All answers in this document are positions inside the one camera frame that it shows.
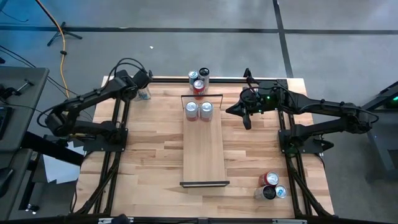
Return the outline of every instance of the wooden board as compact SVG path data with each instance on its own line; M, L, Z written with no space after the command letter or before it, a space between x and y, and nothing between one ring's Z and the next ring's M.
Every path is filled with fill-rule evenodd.
M301 78L288 79L289 89L306 94ZM294 216L284 156L280 153L275 111L251 117L252 129L242 119L225 113L238 101L243 84L212 84L209 93L224 94L221 107L226 187L185 189L183 180L183 111L181 95L188 84L150 84L152 99L131 102L129 137L122 154L112 215L137 217L237 217L291 218ZM95 122L110 120L114 100L97 105ZM312 124L311 114L295 116L296 123ZM83 163L77 184L76 210L98 185L104 153L94 152ZM319 158L304 154L308 188L324 208L333 213L325 171ZM285 199L257 201L252 198L259 175L275 171L288 190ZM297 191L304 211L301 190Z
M221 114L209 122L189 121L183 113L183 187L223 187L225 177Z

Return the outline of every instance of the concrete floor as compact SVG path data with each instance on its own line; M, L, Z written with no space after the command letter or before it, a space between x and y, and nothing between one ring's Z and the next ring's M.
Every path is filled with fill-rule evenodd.
M66 21L71 26L277 28L272 0L42 2L59 22ZM279 6L285 29L398 29L398 2L394 0L279 0ZM51 25L34 1L9 1L4 11L19 19L29 19L30 25ZM0 14L0 25L15 23ZM154 75L186 75L191 69L208 67L216 76L240 77L249 67L255 77L286 77L278 34L78 34L83 40L67 36L64 68L68 87L77 93L99 86L102 76L123 57L140 60ZM61 83L62 40L58 38L47 47L52 36L53 32L0 31L0 44L37 67L49 68L50 76ZM287 34L286 39L293 75L305 79L309 97L362 105L397 81L396 35ZM0 55L7 65L23 66L1 52ZM46 84L37 108L44 110L64 99L57 89ZM94 108L88 112L92 115ZM314 116L316 123L328 119ZM50 134L35 122L29 129L40 135ZM397 223L398 184L368 184L364 179L378 166L366 136L338 133L326 139L335 143L325 153L335 213L343 218ZM32 200L41 210L36 216L66 214L73 191L73 183L37 187ZM11 218L31 216L14 212Z

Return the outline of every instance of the black robotic arm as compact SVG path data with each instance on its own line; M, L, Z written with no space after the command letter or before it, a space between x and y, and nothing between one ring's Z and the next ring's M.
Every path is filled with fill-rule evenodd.
M245 77L247 77L249 88L245 88L240 93L239 101L226 112L241 116L246 129L251 129L251 115L273 110L281 110L287 114L316 113L340 117L340 119L309 126L293 125L284 137L284 142L293 147L303 146L303 142L311 136L342 131L363 134L368 132L372 128L372 123L378 119L376 115L353 103L314 100L303 94L289 91L278 82L271 85L269 82L257 82L248 68L245 71ZM370 114L376 119L371 121Z
M117 142L118 138L115 135L117 128L111 121L104 121L100 124L77 121L79 113L110 98L120 98L127 102L136 97L137 91L145 88L151 79L152 73L150 70L149 73L139 70L133 77L130 77L127 71L121 70L104 87L65 100L63 103L54 106L45 119L45 123L54 136L62 137L75 133L102 134L108 141Z

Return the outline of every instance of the yellow cable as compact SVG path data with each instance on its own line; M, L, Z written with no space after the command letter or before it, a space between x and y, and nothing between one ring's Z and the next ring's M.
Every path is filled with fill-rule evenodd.
M61 29L61 27L58 25L58 22L54 19L54 17L51 15L51 13L44 7L44 5L39 1L39 0L37 0L37 2L43 7L43 9L47 12L47 14L53 19L53 21L55 22L55 25L57 26L57 28L58 28L58 30L60 31L60 33L61 33L61 36L62 36L62 42L63 42L63 51L65 51L65 48L66 48L66 45L67 45L67 43L66 43L66 41L65 41L65 36L63 35L63 32L62 32L62 29ZM63 76L63 61L65 60L65 55L64 54L62 54L62 59L61 59L61 64L60 64L60 73L61 73L61 77L62 77L62 81L63 81L63 85L65 86L65 91L66 91L66 93L67 93L67 97L69 98L69 91L68 91L68 86L67 86L67 83L66 83L66 81L65 81L65 77Z

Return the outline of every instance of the soda can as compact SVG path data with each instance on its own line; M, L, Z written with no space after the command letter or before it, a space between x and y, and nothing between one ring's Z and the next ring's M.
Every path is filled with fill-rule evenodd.
M193 94L194 95L203 95L205 93L205 84L202 80L196 80L193 83Z
M199 79L205 83L205 89L207 90L210 83L210 71L208 68L201 68L199 70Z
M266 174L262 174L259 176L259 185L260 186L265 186L265 185L272 185L276 186L279 183L279 176L275 172L268 172Z
M189 121L196 121L199 118L199 107L191 101L185 105L185 115Z
M211 121L213 110L213 105L210 102L203 102L200 106L200 119L202 121Z
M196 71L191 71L188 73L188 77L189 77L189 89L193 90L193 83L198 80L199 78L199 74Z
M283 185L276 186L275 192L276 192L276 197L278 197L278 198L286 198L287 191L286 191L286 188Z
M254 191L254 198L257 200L269 199L272 200L276 196L275 188L271 185L259 187Z

